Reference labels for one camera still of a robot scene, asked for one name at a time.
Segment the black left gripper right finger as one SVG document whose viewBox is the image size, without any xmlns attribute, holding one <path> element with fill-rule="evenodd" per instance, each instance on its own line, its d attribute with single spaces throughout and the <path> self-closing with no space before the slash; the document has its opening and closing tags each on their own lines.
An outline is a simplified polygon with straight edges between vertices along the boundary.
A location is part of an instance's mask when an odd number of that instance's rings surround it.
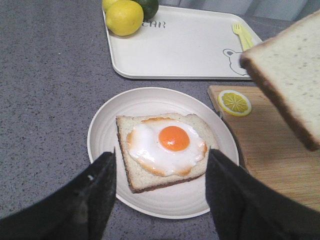
<svg viewBox="0 0 320 240">
<path fill-rule="evenodd" d="M 320 214 L 270 189 L 217 149 L 205 197 L 221 240 L 318 240 Z"/>
</svg>

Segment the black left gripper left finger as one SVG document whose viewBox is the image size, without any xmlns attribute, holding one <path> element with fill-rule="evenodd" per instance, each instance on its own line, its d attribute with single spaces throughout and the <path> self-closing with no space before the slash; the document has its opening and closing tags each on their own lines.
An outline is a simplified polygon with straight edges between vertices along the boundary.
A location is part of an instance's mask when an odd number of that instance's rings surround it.
<svg viewBox="0 0 320 240">
<path fill-rule="evenodd" d="M 68 184 L 0 220 L 2 240 L 100 240 L 116 199 L 116 155 L 102 153 Z"/>
</svg>

